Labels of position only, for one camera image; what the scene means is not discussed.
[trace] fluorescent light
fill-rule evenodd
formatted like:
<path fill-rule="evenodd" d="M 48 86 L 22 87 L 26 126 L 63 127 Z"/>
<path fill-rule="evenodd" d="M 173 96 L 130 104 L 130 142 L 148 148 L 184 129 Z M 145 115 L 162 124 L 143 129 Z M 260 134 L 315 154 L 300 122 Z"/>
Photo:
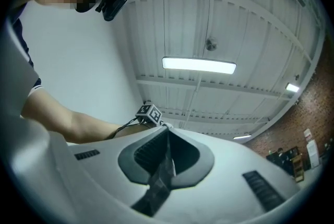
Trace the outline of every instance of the fluorescent light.
<path fill-rule="evenodd" d="M 164 57 L 162 59 L 162 67 L 165 69 L 196 70 L 231 75 L 234 73 L 236 64 L 200 58 Z"/>
<path fill-rule="evenodd" d="M 245 135 L 245 136 L 240 136 L 240 137 L 234 137 L 233 139 L 240 139 L 240 138 L 249 138 L 251 135 Z"/>
<path fill-rule="evenodd" d="M 288 83 L 286 89 L 289 90 L 289 91 L 297 92 L 299 90 L 299 87 L 297 87 L 297 86 L 295 86 L 293 84 Z"/>

